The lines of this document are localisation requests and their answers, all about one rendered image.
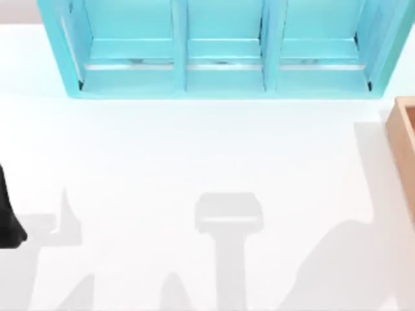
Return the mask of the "light blue rack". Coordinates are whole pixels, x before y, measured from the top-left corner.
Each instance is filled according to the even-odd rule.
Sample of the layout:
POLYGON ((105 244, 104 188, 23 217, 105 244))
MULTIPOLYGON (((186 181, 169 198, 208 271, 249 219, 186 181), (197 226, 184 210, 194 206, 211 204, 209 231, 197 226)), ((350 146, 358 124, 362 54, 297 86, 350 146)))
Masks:
POLYGON ((415 0, 36 0, 71 98, 379 98, 415 0))

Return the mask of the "salmon-coloured shallow box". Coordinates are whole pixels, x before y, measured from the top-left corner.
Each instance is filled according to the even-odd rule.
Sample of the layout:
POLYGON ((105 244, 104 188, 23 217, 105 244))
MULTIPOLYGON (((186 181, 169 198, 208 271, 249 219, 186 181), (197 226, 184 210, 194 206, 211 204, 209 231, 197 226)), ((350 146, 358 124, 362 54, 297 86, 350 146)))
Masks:
POLYGON ((415 226, 415 96, 395 98, 385 128, 415 226))

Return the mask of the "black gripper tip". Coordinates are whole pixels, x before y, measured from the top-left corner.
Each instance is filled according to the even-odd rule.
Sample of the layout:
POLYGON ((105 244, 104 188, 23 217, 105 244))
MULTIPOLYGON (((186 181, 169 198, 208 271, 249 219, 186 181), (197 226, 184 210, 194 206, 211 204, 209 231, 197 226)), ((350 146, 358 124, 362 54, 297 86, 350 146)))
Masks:
POLYGON ((0 165, 0 249, 16 249, 28 239, 10 203, 5 174, 0 165))

